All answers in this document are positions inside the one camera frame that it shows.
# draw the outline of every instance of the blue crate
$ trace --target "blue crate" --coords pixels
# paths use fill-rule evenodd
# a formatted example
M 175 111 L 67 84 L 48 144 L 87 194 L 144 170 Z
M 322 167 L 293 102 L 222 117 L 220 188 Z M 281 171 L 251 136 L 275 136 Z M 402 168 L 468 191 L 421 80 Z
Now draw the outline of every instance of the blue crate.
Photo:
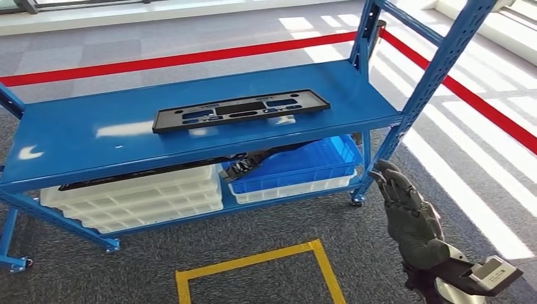
M 362 155 L 349 135 L 334 136 L 272 155 L 231 186 L 236 194 L 241 194 L 333 179 L 354 174 L 361 162 Z

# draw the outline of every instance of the yellow floor tape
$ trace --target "yellow floor tape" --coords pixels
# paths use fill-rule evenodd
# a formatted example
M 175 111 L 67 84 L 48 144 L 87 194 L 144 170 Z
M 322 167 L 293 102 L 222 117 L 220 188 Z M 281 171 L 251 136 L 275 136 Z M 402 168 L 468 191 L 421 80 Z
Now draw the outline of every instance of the yellow floor tape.
M 341 288 L 339 288 L 338 280 L 334 275 L 334 271 L 330 266 L 330 261 L 324 252 L 322 244 L 319 239 L 304 244 L 294 245 L 286 248 L 281 248 L 274 251 L 265 253 L 259 253 L 257 255 L 251 255 L 237 260 L 228 262 L 222 262 L 214 265 L 209 265 L 197 269 L 187 271 L 176 271 L 175 280 L 177 281 L 177 291 L 179 293 L 179 304 L 191 304 L 190 290 L 188 287 L 188 280 L 195 279 L 197 277 L 210 276 L 219 272 L 224 272 L 232 269 L 246 267 L 277 258 L 284 258 L 290 255 L 296 255 L 307 251 L 313 251 L 317 263 L 319 264 L 320 271 L 324 277 L 330 295 L 334 301 L 334 304 L 346 304 Z

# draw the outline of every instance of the robotic hand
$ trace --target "robotic hand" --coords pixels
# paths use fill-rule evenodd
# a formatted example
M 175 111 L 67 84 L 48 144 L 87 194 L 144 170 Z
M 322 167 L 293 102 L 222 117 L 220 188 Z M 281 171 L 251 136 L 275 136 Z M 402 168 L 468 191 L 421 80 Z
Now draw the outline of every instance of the robotic hand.
M 426 304 L 483 304 L 496 296 L 522 272 L 498 256 L 470 263 L 444 242 L 439 216 L 412 183 L 392 163 L 379 160 L 369 172 L 384 197 L 388 233 L 398 243 L 405 287 Z

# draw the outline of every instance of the floor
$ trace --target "floor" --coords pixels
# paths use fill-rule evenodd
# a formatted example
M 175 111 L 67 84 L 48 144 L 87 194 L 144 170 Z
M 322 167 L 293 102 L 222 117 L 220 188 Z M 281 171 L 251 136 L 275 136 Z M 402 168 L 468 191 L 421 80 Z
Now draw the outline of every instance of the floor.
M 299 39 L 354 30 L 356 2 L 320 4 L 203 18 L 146 22 L 38 35 L 0 37 L 0 75 L 40 72 L 178 53 Z M 416 15 L 440 33 L 448 20 Z M 433 47 L 389 17 L 389 30 L 425 56 Z M 16 87 L 26 102 L 199 79 L 344 58 L 350 44 L 311 47 L 142 72 Z M 386 43 L 371 81 L 395 106 L 421 71 Z M 537 124 L 537 68 L 476 37 L 452 76 L 531 132 Z M 0 158 L 16 121 L 0 111 Z M 378 143 L 385 134 L 374 134 Z M 392 160 L 437 206 L 448 241 L 479 261 L 500 254 L 524 278 L 489 303 L 537 298 L 537 158 L 440 88 Z M 403 288 L 396 246 L 386 233 L 381 196 L 364 208 L 334 194 L 263 210 L 211 218 L 122 238 L 100 248 L 21 216 L 11 250 L 30 255 L 33 269 L 0 273 L 0 303 L 177 303 L 174 272 L 320 239 L 347 303 L 417 303 Z M 194 304 L 332 303 L 311 253 L 281 258 L 190 282 Z

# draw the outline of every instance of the red rope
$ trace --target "red rope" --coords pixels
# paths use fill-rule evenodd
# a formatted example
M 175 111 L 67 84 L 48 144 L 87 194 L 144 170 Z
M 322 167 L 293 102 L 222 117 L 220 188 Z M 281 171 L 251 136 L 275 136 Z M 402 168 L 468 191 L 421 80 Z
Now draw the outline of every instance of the red rope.
M 381 37 L 424 70 L 430 64 L 425 57 L 411 49 L 408 45 L 397 39 L 387 30 L 381 31 Z M 507 134 L 537 155 L 537 138 L 535 138 L 532 133 L 528 132 L 516 122 L 512 121 L 509 117 L 496 110 L 496 108 L 488 104 L 481 97 L 468 90 L 464 85 L 460 84 L 460 82 L 456 81 L 450 76 L 446 77 L 446 79 L 443 81 L 443 84 L 460 99 L 464 100 L 468 105 L 476 109 L 476 111 L 480 112 L 488 120 L 493 122 L 500 129 L 505 131 Z
M 397 50 L 411 59 L 421 68 L 426 69 L 429 61 L 419 53 L 408 47 L 401 40 L 390 34 L 387 30 L 381 30 L 381 37 L 388 41 Z M 115 73 L 135 72 L 140 70 L 149 70 L 152 68 L 173 67 L 177 65 L 186 65 L 190 63 L 199 63 L 205 61 L 222 60 L 244 56 L 252 56 L 266 53 L 289 51 L 292 49 L 301 49 L 311 46 L 320 46 L 324 44 L 334 44 L 354 40 L 356 32 L 342 34 L 325 35 L 291 41 L 281 41 L 266 44 L 257 44 L 253 46 L 233 47 L 230 49 L 219 49 L 216 51 L 207 51 L 193 54 L 182 54 L 169 57 L 152 58 L 145 60 L 126 61 L 120 63 L 110 63 L 107 65 L 85 66 L 81 68 L 70 68 L 67 70 L 57 70 L 50 72 L 30 73 L 23 75 L 0 77 L 0 82 L 8 87 L 25 86 L 29 84 L 40 84 L 44 82 L 54 82 L 61 80 L 79 79 L 86 77 L 102 76 Z M 531 133 L 517 125 L 509 117 L 506 117 L 494 107 L 489 105 L 478 95 L 474 94 L 462 84 L 447 76 L 443 84 L 451 90 L 460 99 L 476 109 L 499 128 L 518 140 L 521 144 L 537 155 L 537 138 Z
M 161 58 L 126 61 L 120 63 L 110 63 L 107 65 L 85 66 L 82 68 L 69 68 L 67 70 L 5 76 L 0 77 L 0 82 L 2 82 L 5 86 L 14 87 L 20 85 L 25 86 L 28 84 L 41 84 L 44 82 L 79 79 L 116 73 L 135 72 L 140 70 L 149 70 L 152 68 L 174 67 L 177 65 L 187 65 L 190 63 L 222 60 L 265 53 L 289 51 L 292 49 L 302 49 L 310 46 L 321 46 L 324 44 L 348 42 L 354 40 L 355 35 L 356 32 L 349 32 L 300 40 L 256 44 L 253 46 L 233 47 L 230 49 L 219 49 L 216 51 L 182 54 Z

